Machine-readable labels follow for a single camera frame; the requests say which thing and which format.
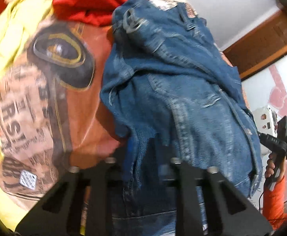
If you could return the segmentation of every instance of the black mount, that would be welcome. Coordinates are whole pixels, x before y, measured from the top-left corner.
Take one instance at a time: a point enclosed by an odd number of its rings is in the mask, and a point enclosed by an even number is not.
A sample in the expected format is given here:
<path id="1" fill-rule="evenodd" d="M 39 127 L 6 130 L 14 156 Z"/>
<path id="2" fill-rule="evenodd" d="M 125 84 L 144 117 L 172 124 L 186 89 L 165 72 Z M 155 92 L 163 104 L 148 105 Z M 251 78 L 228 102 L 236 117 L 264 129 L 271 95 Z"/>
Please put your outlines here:
<path id="1" fill-rule="evenodd" d="M 121 182 L 121 167 L 110 157 L 85 170 L 72 167 L 18 224 L 22 236 L 80 236 L 81 211 L 86 186 L 91 186 L 86 236 L 111 236 L 112 215 L 108 188 Z M 194 168 L 172 158 L 171 171 L 163 179 L 177 188 L 177 236 L 265 236 L 270 223 L 220 173 L 216 167 Z M 202 227 L 196 186 L 201 187 L 208 231 Z"/>

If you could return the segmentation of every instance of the power cord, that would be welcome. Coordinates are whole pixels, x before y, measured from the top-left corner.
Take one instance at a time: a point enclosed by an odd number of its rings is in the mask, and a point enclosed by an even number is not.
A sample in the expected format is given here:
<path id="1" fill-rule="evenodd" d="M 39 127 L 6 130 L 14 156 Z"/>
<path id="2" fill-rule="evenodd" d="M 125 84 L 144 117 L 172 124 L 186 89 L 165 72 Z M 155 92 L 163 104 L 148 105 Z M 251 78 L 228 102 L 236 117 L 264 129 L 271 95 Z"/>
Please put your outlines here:
<path id="1" fill-rule="evenodd" d="M 264 191 L 262 192 L 261 196 L 259 197 L 259 200 L 258 200 L 258 206 L 259 206 L 259 212 L 261 212 L 261 197 L 263 196 L 264 194 Z"/>

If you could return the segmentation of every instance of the human hand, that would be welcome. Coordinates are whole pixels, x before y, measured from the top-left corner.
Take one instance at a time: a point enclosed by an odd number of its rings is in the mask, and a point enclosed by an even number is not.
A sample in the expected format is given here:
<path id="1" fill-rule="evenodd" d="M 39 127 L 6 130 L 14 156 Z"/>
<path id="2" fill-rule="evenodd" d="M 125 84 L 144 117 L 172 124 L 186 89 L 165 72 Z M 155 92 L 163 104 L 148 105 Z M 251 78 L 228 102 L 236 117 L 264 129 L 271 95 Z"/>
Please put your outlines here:
<path id="1" fill-rule="evenodd" d="M 267 161 L 265 178 L 268 178 L 271 175 L 273 175 L 274 174 L 274 168 L 275 168 L 275 164 L 272 161 L 273 155 L 270 154 L 268 157 L 269 157 L 269 160 Z M 286 159 L 284 158 L 284 160 L 282 161 L 282 163 L 280 165 L 280 174 L 277 178 L 277 182 L 280 182 L 283 179 L 285 172 L 286 172 Z"/>

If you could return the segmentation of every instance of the screw head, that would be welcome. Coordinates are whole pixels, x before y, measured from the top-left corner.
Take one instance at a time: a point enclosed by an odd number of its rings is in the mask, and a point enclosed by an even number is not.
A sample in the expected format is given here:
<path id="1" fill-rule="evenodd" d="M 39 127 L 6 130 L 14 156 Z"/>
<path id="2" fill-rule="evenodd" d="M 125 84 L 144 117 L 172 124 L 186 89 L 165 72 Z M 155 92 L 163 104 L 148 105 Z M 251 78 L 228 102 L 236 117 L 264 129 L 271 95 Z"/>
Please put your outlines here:
<path id="1" fill-rule="evenodd" d="M 80 171 L 80 168 L 77 166 L 72 166 L 69 168 L 70 173 L 78 173 Z"/>
<path id="2" fill-rule="evenodd" d="M 215 167 L 215 166 L 212 166 L 212 167 L 208 167 L 207 168 L 207 171 L 209 172 L 209 173 L 211 173 L 211 174 L 215 174 L 215 173 L 218 173 L 218 168 L 217 167 Z"/>
<path id="3" fill-rule="evenodd" d="M 108 163 L 108 164 L 113 164 L 116 162 L 116 159 L 114 157 L 107 157 L 105 159 L 105 163 Z"/>
<path id="4" fill-rule="evenodd" d="M 171 158 L 171 163 L 172 164 L 181 164 L 182 160 L 179 157 L 173 157 L 173 158 Z"/>

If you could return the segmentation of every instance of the distressed denim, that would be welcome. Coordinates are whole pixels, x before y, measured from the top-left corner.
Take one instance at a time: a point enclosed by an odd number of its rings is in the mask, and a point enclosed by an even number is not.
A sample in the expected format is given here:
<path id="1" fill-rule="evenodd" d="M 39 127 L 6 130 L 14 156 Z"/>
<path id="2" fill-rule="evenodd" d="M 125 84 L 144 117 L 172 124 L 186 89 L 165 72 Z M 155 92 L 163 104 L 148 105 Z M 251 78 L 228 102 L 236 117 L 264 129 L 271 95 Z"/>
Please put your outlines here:
<path id="1" fill-rule="evenodd" d="M 223 61 L 203 21 L 188 18 L 181 3 L 162 11 L 128 0 L 114 11 L 113 33 L 100 96 L 116 134 L 129 136 L 125 182 L 111 193 L 114 235 L 175 231 L 175 189 L 160 182 L 174 156 L 217 166 L 252 196 L 262 174 L 256 126 L 237 69 Z"/>

